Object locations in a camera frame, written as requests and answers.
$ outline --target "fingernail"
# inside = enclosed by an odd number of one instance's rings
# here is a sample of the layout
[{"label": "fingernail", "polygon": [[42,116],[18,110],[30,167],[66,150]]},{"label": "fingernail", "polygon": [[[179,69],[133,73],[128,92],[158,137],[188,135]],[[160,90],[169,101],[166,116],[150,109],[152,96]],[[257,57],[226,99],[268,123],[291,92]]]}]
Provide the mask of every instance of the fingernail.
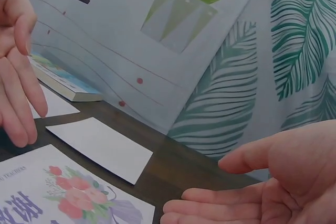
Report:
[{"label": "fingernail", "polygon": [[30,36],[28,37],[26,41],[26,50],[27,50],[28,55],[30,55],[30,50],[31,50]]}]

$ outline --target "green palm leaf print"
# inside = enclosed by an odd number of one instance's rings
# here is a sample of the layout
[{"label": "green palm leaf print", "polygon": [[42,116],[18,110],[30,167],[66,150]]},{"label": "green palm leaf print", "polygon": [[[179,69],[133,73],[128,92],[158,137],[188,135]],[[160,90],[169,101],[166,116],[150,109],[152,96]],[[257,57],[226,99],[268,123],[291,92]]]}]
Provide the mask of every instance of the green palm leaf print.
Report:
[{"label": "green palm leaf print", "polygon": [[315,83],[336,39],[334,0],[274,0],[273,63],[279,101]]},{"label": "green palm leaf print", "polygon": [[256,24],[237,22],[168,136],[219,159],[241,138],[255,106]]},{"label": "green palm leaf print", "polygon": [[283,125],[282,130],[289,130],[310,123],[336,119],[336,86],[327,77],[321,91],[311,97],[290,114]]}]

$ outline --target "patterned curtain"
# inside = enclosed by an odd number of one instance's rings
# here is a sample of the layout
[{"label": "patterned curtain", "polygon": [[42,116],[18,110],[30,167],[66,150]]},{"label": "patterned curtain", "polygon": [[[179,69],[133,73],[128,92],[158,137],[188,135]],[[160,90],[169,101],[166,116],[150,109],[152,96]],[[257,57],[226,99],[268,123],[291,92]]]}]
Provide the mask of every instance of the patterned curtain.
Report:
[{"label": "patterned curtain", "polygon": [[335,46],[336,0],[250,0],[169,136],[218,160],[244,143],[335,119]]}]

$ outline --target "human hand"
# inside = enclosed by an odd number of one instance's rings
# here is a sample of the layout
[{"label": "human hand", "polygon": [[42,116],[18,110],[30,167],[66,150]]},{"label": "human hand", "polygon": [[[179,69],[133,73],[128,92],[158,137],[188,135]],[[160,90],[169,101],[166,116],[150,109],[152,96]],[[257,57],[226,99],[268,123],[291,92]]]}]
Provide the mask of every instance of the human hand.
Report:
[{"label": "human hand", "polygon": [[48,111],[27,55],[37,17],[29,0],[0,0],[0,125],[18,147],[37,139],[30,101],[41,117]]},{"label": "human hand", "polygon": [[161,224],[336,223],[336,120],[248,143],[218,164],[234,174],[269,168],[273,178],[238,190],[189,189],[166,203]]}]

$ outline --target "wooden table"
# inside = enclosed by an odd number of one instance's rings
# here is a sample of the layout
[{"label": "wooden table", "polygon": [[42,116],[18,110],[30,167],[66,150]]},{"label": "wooden table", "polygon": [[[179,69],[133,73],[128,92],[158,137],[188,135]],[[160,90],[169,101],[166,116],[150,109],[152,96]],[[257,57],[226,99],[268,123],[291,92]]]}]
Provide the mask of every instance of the wooden table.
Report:
[{"label": "wooden table", "polygon": [[[153,223],[160,223],[162,206],[170,199],[180,198],[182,192],[188,188],[233,189],[258,182],[246,175],[230,175],[222,172],[217,168],[215,161],[158,133],[105,102],[73,105],[81,113],[37,119],[38,140],[32,146],[16,148],[7,135],[3,131],[0,132],[0,161],[51,143],[105,181],[154,205],[156,210]],[[91,116],[153,152],[135,186],[88,160],[45,129],[45,126],[70,123]]]}]

